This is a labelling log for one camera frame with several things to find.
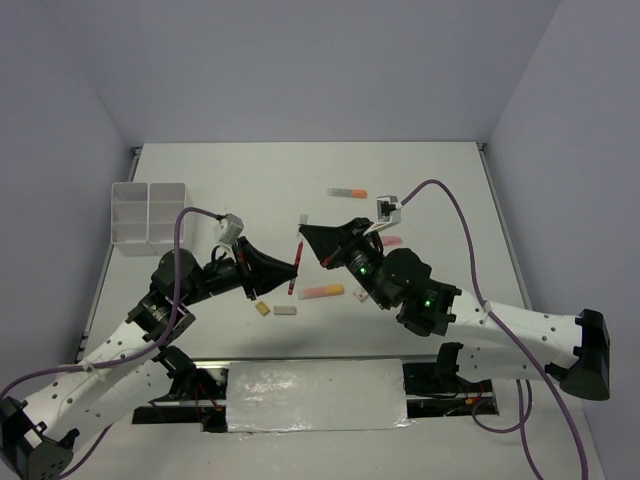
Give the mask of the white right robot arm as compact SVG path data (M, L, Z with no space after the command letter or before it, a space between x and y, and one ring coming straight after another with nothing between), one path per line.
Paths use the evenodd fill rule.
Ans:
M445 338L436 383L457 391L484 378L531 378L542 373L566 394L591 401L611 395L610 336L602 313L553 315L495 302L435 280L409 248L383 249L371 221L302 225L320 265L345 268L382 310L395 310L410 332Z

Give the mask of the pink orange highlighter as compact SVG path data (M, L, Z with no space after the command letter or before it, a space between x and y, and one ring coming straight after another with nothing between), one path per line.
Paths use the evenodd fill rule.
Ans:
M344 291L342 284L331 284L302 289L297 293L297 296L300 300L310 300L343 295Z

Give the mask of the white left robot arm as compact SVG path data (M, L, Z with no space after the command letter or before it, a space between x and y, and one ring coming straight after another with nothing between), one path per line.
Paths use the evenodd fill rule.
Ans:
M195 320L188 306L236 288L254 300L296 275L246 238L205 266L185 249L166 253L148 293L106 341L26 399L2 398L2 459L21 479L62 478L75 450L127 413L213 382L173 344Z

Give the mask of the red pen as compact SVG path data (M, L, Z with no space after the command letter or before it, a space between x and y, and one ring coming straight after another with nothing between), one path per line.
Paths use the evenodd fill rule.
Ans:
M298 275L297 272L299 270L303 248L304 248L304 241L300 240L298 242L297 249L296 249L296 254L295 254L295 258L294 258L294 267L295 267L295 270L296 270L296 274L289 281L288 288L287 288L287 295L289 295L289 296L293 295L293 293L294 293L296 279L297 279L297 275Z

